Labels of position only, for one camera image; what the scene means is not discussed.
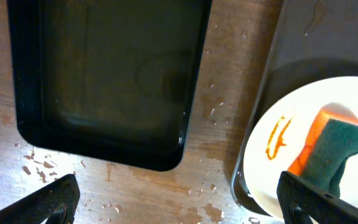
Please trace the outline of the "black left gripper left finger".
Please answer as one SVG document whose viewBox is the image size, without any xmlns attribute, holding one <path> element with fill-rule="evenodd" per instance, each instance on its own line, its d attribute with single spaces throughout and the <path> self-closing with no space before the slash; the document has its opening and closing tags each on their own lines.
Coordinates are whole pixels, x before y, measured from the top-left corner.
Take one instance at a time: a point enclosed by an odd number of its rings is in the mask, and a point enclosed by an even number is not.
<svg viewBox="0 0 358 224">
<path fill-rule="evenodd" d="M 79 199 L 76 177 L 67 174 L 0 210 L 0 223 L 73 223 Z"/>
</svg>

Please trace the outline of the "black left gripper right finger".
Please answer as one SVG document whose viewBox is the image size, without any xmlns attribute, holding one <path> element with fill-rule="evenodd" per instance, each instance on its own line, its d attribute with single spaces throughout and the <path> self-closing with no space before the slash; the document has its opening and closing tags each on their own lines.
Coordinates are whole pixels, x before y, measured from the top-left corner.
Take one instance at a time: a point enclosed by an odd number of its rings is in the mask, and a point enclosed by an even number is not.
<svg viewBox="0 0 358 224">
<path fill-rule="evenodd" d="M 290 172 L 280 174 L 277 196 L 286 224 L 358 224 L 358 208 Z"/>
</svg>

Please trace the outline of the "cream white plate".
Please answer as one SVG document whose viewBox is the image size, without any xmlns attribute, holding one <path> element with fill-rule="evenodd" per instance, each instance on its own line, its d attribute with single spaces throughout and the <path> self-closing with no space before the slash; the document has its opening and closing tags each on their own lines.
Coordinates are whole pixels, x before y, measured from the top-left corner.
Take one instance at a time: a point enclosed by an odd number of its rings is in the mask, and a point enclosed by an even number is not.
<svg viewBox="0 0 358 224">
<path fill-rule="evenodd" d="M 253 199 L 274 219 L 283 220 L 276 193 L 279 175 L 283 171 L 305 172 L 330 121 L 358 130 L 358 77 L 305 85 L 278 100 L 252 130 L 243 176 Z"/>
</svg>

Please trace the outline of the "green and orange sponge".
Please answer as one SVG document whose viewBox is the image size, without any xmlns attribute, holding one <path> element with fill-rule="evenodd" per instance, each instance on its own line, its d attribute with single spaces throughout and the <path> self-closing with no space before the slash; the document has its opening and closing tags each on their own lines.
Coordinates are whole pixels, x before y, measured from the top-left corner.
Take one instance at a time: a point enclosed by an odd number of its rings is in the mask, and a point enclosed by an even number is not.
<svg viewBox="0 0 358 224">
<path fill-rule="evenodd" d="M 347 160 L 358 155 L 358 118 L 339 103 L 324 105 L 316 114 L 303 149 L 287 171 L 336 197 Z"/>
</svg>

